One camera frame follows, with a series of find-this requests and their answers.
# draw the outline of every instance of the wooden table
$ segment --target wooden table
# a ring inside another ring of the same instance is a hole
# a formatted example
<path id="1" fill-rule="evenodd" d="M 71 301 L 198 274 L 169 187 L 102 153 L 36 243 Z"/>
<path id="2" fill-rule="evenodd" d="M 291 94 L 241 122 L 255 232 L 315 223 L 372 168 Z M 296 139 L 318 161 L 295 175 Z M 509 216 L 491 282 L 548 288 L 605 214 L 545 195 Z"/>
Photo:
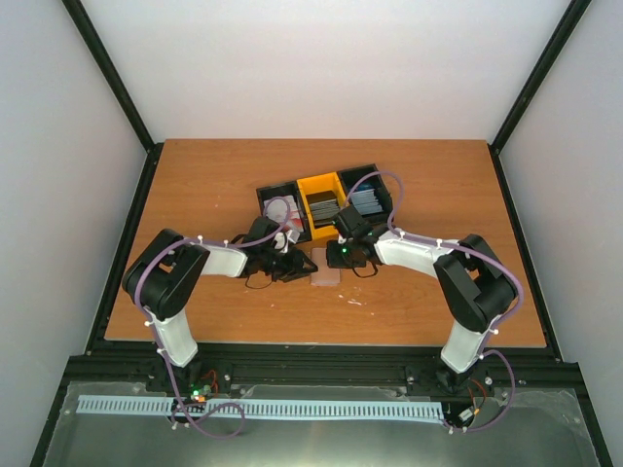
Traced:
<path id="1" fill-rule="evenodd" d="M 398 227 L 442 238 L 480 234 L 522 280 L 526 304 L 492 343 L 544 346 L 485 141 L 168 140 L 129 262 L 163 228 L 210 239 L 247 232 L 259 214 L 258 187 L 372 162 L 405 183 Z M 386 183 L 396 199 L 395 183 Z M 301 247 L 309 253 L 312 244 Z M 266 280 L 256 274 L 250 285 Z M 202 277 L 187 313 L 197 341 L 217 342 L 442 345 L 453 323 L 436 279 L 399 267 L 367 279 L 345 270 L 338 287 L 305 278 L 249 290 L 242 279 Z M 122 291 L 106 339 L 150 340 L 143 321 Z"/>

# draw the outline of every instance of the black metal frame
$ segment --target black metal frame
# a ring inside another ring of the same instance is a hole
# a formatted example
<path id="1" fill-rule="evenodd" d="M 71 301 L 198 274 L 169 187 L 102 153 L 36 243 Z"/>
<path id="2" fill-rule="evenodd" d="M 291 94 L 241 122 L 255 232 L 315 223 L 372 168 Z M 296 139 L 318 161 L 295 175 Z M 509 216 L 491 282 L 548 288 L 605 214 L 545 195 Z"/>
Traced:
<path id="1" fill-rule="evenodd" d="M 138 187 L 124 226 L 122 239 L 115 254 L 100 306 L 83 356 L 71 357 L 44 427 L 31 465 L 42 465 L 52 438 L 67 385 L 73 380 L 139 380 L 148 387 L 169 391 L 162 359 L 152 342 L 107 341 L 104 333 L 121 285 L 130 248 L 140 222 L 143 208 L 156 173 L 163 143 L 155 144 L 134 106 L 128 90 L 106 52 L 80 0 L 62 0 L 87 46 L 117 97 L 137 137 L 147 152 Z M 531 287 L 536 310 L 547 346 L 545 348 L 505 348 L 516 373 L 528 387 L 561 387 L 573 389 L 580 402 L 593 444 L 602 465 L 612 465 L 599 423 L 591 405 L 584 380 L 576 364 L 562 362 L 554 330 L 536 278 L 534 267 L 519 217 L 509 192 L 499 156 L 513 129 L 522 118 L 540 84 L 554 64 L 573 28 L 578 24 L 590 0 L 572 0 L 541 54 L 536 66 L 494 142 L 490 145 L 492 164 L 506 203 L 511 225 L 519 246 Z M 227 367 L 236 384 L 338 384 L 338 385 L 405 385 L 414 369 L 429 367 L 438 358 L 439 347 L 401 346 L 339 346 L 339 345 L 277 345 L 277 344 L 213 344 L 200 343 L 200 357 L 210 365 Z M 490 358 L 482 362 L 483 371 L 498 381 L 508 383 L 503 365 Z M 435 387 L 414 384 L 410 394 L 427 395 L 439 401 L 466 399 L 466 395 L 450 396 Z"/>

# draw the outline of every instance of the small box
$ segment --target small box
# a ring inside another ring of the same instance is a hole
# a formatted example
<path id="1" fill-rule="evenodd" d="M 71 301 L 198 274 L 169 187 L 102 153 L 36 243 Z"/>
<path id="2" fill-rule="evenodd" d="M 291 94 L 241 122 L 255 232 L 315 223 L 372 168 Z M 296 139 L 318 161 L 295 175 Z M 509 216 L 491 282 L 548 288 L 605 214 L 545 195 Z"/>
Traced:
<path id="1" fill-rule="evenodd" d="M 312 231 L 310 230 L 308 215 L 305 210 L 305 205 L 303 204 L 301 192 L 299 191 L 299 187 L 295 181 L 282 183 L 280 185 L 273 185 L 270 187 L 258 188 L 256 192 L 258 201 L 260 202 L 260 212 L 262 214 L 264 214 L 265 201 L 273 199 L 274 197 L 287 198 L 289 196 L 292 196 L 294 198 L 294 201 L 296 202 L 297 208 L 299 210 L 299 216 L 301 219 L 300 227 L 302 229 L 302 232 L 299 231 L 300 236 L 298 243 L 310 241 L 312 239 Z"/>
<path id="2" fill-rule="evenodd" d="M 342 188 L 342 183 L 340 182 L 338 174 L 336 172 L 330 172 L 314 177 L 300 178 L 297 180 L 297 184 L 309 220 L 311 239 L 316 240 L 337 235 L 338 231 L 333 226 L 317 227 L 314 224 L 310 210 L 310 198 L 317 194 L 331 192 L 335 195 L 338 205 L 344 206 L 347 196 L 344 193 L 344 188 Z"/>
<path id="3" fill-rule="evenodd" d="M 361 177 L 367 175 L 370 172 L 376 171 L 378 171 L 377 167 L 373 163 L 371 163 L 370 165 L 362 165 L 360 167 L 349 168 L 347 170 L 339 170 L 337 174 L 340 178 L 340 182 L 342 183 L 344 193 L 348 195 L 350 189 L 354 186 L 355 183 L 357 183 L 361 179 Z M 387 222 L 389 213 L 391 213 L 391 210 L 393 209 L 393 203 L 391 202 L 391 195 L 389 194 L 389 190 L 385 186 L 383 178 L 381 178 L 380 175 L 375 175 L 368 178 L 366 180 L 366 183 L 369 183 L 374 188 L 374 193 L 377 200 L 379 201 L 379 204 L 381 205 L 382 212 L 361 215 L 373 226 L 384 224 Z"/>

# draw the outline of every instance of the white wall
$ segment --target white wall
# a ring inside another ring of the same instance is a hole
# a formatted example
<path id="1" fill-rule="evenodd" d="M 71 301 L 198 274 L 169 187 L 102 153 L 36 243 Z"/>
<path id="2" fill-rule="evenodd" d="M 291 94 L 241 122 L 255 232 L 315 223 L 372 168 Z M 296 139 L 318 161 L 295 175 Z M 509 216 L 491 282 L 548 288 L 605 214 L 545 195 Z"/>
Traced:
<path id="1" fill-rule="evenodd" d="M 156 139 L 492 139 L 568 0 L 86 0 Z"/>
<path id="2" fill-rule="evenodd" d="M 0 15 L 0 464 L 82 353 L 144 152 L 60 1 Z"/>
<path id="3" fill-rule="evenodd" d="M 593 2 L 502 154 L 565 358 L 623 465 L 623 3 Z"/>

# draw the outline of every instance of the yellow plastic bin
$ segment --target yellow plastic bin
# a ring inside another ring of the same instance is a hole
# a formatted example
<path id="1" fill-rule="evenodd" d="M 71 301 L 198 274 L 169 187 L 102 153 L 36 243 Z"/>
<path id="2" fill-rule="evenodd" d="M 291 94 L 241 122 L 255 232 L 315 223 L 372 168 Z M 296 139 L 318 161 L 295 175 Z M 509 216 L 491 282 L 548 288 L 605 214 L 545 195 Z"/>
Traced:
<path id="1" fill-rule="evenodd" d="M 299 191 L 301 192 L 301 198 L 303 198 L 305 212 L 310 221 L 311 239 L 316 240 L 327 236 L 336 236 L 338 231 L 333 226 L 320 227 L 319 229 L 315 227 L 313 224 L 312 213 L 310 212 L 308 196 L 322 192 L 333 192 L 338 199 L 338 204 L 340 206 L 344 206 L 347 196 L 344 193 L 342 182 L 340 181 L 337 172 L 325 173 L 323 175 L 316 175 L 308 178 L 300 178 L 297 180 L 297 184 L 299 186 Z"/>

